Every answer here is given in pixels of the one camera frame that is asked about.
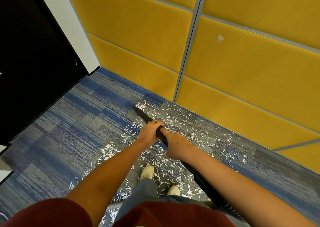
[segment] blue carpet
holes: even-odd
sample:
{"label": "blue carpet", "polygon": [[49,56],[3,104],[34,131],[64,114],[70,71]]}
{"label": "blue carpet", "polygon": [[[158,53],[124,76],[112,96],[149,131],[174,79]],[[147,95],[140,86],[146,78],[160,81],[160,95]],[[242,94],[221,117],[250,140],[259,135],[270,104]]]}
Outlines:
{"label": "blue carpet", "polygon": [[[186,130],[191,130],[193,125],[195,130],[206,132],[206,140],[194,141],[197,146],[270,190],[320,226],[318,175],[184,109],[178,111],[179,107],[104,68],[82,79],[13,140],[10,149],[2,156],[15,172],[0,186],[0,212],[11,217],[35,202],[65,196],[71,185],[76,185],[90,172],[88,168],[98,164],[103,154],[101,148],[109,142],[113,142],[119,150],[130,144],[139,128],[133,125],[133,122],[138,123],[138,116],[128,102],[145,104],[145,111],[150,115],[158,112],[157,117],[167,120],[166,126],[171,131],[181,130],[191,137]],[[172,120],[168,122],[168,115],[178,119],[181,127],[174,125]],[[201,127],[193,120],[201,122]],[[126,132],[130,138],[124,139],[122,135],[127,129],[131,130]],[[220,140],[215,141],[209,135]],[[154,164],[157,153],[160,151],[155,146],[136,161],[119,194],[130,193],[138,181],[142,165]],[[236,158],[229,158],[226,153]],[[190,184],[194,193],[197,186],[192,182]],[[191,197],[198,200],[206,198],[204,194],[199,194],[199,198],[197,195]],[[111,220],[112,217],[107,214],[103,224],[109,226]]]}

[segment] left hand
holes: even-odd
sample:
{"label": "left hand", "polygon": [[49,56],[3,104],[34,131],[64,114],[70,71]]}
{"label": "left hand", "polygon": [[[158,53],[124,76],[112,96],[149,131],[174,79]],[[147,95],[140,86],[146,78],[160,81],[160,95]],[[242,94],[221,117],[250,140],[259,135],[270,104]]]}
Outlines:
{"label": "left hand", "polygon": [[156,130],[160,125],[164,125],[161,121],[156,122],[154,119],[152,122],[148,122],[140,129],[137,141],[146,145],[146,149],[153,145],[155,142],[159,141],[156,136]]}

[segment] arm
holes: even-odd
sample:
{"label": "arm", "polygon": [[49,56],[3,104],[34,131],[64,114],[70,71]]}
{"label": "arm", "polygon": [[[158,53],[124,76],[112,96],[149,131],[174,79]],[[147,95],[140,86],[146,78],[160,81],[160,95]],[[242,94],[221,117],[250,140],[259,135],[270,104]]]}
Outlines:
{"label": "arm", "polygon": [[169,144],[167,157],[193,166],[251,226],[315,227],[285,202],[209,156],[185,137],[164,128],[161,132]]}
{"label": "arm", "polygon": [[156,129],[163,123],[155,122],[146,124],[133,144],[95,168],[65,197],[86,210],[92,226],[99,225],[107,206],[141,152],[159,140]]}

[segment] black door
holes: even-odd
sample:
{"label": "black door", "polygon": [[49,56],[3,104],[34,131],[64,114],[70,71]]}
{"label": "black door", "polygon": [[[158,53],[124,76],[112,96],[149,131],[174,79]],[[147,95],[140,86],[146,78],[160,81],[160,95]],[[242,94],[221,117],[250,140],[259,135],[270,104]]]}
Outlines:
{"label": "black door", "polygon": [[0,0],[0,144],[86,75],[43,0]]}

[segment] jeans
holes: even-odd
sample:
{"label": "jeans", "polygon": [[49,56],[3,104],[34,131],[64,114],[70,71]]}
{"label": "jeans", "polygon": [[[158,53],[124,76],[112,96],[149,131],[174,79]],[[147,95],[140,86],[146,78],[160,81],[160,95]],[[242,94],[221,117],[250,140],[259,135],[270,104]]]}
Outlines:
{"label": "jeans", "polygon": [[159,198],[157,194],[157,185],[155,184],[155,182],[149,178],[145,178],[142,181],[138,182],[138,184],[132,190],[130,197],[128,197],[123,202],[114,222],[118,221],[121,217],[123,217],[126,213],[128,213],[131,209],[133,209],[136,205],[141,204],[143,202],[150,202],[150,201],[189,203],[189,204],[196,204],[196,205],[209,208],[207,205],[205,205],[200,201],[185,198],[182,196],[169,195],[169,196],[164,196]]}

